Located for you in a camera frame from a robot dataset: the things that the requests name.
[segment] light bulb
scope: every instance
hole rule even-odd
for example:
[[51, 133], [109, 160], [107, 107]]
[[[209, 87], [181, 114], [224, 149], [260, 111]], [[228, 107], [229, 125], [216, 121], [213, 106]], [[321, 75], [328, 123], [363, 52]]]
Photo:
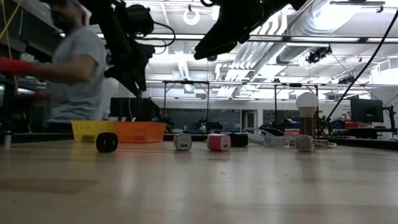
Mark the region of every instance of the light bulb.
[[318, 97], [313, 93], [303, 93], [297, 97], [296, 106], [302, 118], [312, 118], [319, 105]]

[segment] ceiling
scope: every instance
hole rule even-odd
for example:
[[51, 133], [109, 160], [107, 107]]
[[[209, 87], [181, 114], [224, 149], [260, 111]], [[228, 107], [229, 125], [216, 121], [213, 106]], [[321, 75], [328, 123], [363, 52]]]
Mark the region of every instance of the ceiling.
[[[51, 24], [49, 9], [40, 3], [38, 0], [23, 1], [22, 5], [37, 17], [41, 18], [43, 21]], [[200, 0], [164, 0], [164, 1], [126, 1], [128, 4], [143, 4], [145, 7], [151, 9], [150, 13], [153, 19], [157, 22], [167, 24], [175, 30], [177, 34], [206, 34], [208, 30], [216, 22], [217, 10], [213, 8], [203, 7]], [[309, 5], [308, 8], [303, 8], [300, 11], [294, 11], [291, 7], [286, 7], [282, 12], [279, 12], [275, 20], [270, 19], [265, 23], [262, 29], [256, 31], [257, 35], [272, 35], [278, 34], [291, 34], [290, 30], [294, 30], [295, 27], [300, 25], [301, 21], [304, 21], [306, 17], [309, 16], [311, 4], [329, 4], [330, 0], [314, 0], [307, 1]], [[340, 26], [338, 26], [333, 31], [327, 33], [329, 36], [344, 36], [344, 37], [381, 37], [391, 20], [394, 16], [398, 5], [395, 5], [395, 0], [387, 0], [389, 5], [384, 8], [384, 11], [377, 13], [378, 7], [357, 7], [356, 12], [353, 13], [346, 21], [343, 21]], [[191, 5], [192, 12], [188, 12], [188, 5]], [[346, 6], [339, 6], [337, 11], [333, 14], [329, 13], [323, 18], [327, 23], [328, 21], [336, 20], [336, 18], [342, 17], [339, 13], [343, 13]], [[187, 13], [188, 21], [184, 20], [184, 14]], [[197, 23], [194, 25], [189, 25], [190, 21], [196, 16], [195, 13], [199, 15]], [[277, 30], [271, 31], [272, 26], [275, 21], [279, 21]], [[98, 26], [91, 26], [90, 29], [96, 33], [101, 33]], [[156, 26], [154, 34], [170, 34], [170, 31], [164, 29], [161, 26]], [[398, 24], [396, 24], [389, 37], [398, 37]], [[160, 55], [155, 55], [153, 59], [150, 60], [147, 68], [146, 75], [148, 80], [171, 80], [176, 79], [175, 73], [181, 72], [182, 66], [188, 68], [188, 74], [199, 74], [200, 71], [210, 73], [206, 78], [210, 81], [216, 78], [222, 77], [222, 75], [217, 74], [217, 67], [227, 66], [226, 70], [222, 70], [220, 73], [224, 73], [224, 76], [228, 73], [228, 68], [233, 68], [232, 65], [244, 62], [244, 60], [249, 60], [249, 58], [254, 58], [253, 52], [255, 52], [256, 46], [252, 45], [252, 48], [248, 51], [247, 46], [238, 45], [231, 53], [219, 55], [218, 60], [215, 62], [208, 62], [207, 60], [196, 61], [193, 59], [192, 54], [197, 41], [190, 40], [177, 40], [173, 45], [168, 47], [166, 51]], [[394, 45], [385, 44], [381, 47], [374, 63], [371, 67], [378, 65], [380, 62], [384, 62], [389, 58], [398, 57], [398, 48], [392, 47]], [[248, 68], [250, 71], [246, 71], [246, 76], [240, 76], [232, 80], [226, 81], [241, 81], [242, 79], [254, 80], [256, 77], [267, 77], [263, 79], [256, 79], [257, 82], [270, 82], [274, 78], [279, 78], [281, 82], [286, 83], [328, 83], [338, 82], [338, 75], [349, 70], [353, 75], [357, 75], [360, 70], [364, 67], [366, 62], [369, 60], [370, 56], [374, 53], [377, 44], [331, 44], [330, 45], [333, 55], [328, 55], [320, 63], [309, 65], [305, 61], [305, 57], [308, 52], [313, 47], [308, 47], [306, 51], [302, 52], [294, 61], [287, 65], [278, 66], [278, 69], [274, 70], [274, 67], [265, 67], [266, 63], [269, 61], [266, 57], [272, 56], [274, 54], [273, 50], [277, 49], [277, 44], [267, 44], [267, 49], [261, 54], [257, 55], [259, 61], [254, 67]], [[158, 53], [161, 53], [163, 49], [157, 49]], [[176, 52], [183, 52], [183, 55], [176, 54]], [[369, 70], [364, 73], [364, 75], [359, 80], [360, 82], [366, 83], [369, 81]]]

